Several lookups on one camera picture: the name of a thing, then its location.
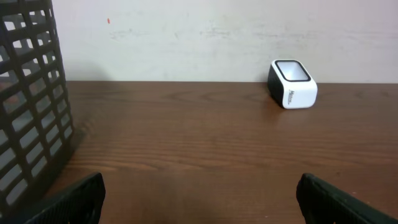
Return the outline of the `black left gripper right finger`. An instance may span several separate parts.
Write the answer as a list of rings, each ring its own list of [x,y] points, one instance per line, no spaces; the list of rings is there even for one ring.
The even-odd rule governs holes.
[[[310,173],[302,174],[296,198],[306,224],[397,224],[397,219]]]

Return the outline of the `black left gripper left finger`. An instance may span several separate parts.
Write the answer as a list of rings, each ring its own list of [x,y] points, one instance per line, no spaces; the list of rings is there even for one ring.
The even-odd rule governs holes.
[[[101,173],[93,173],[27,211],[25,223],[97,224],[106,189]]]

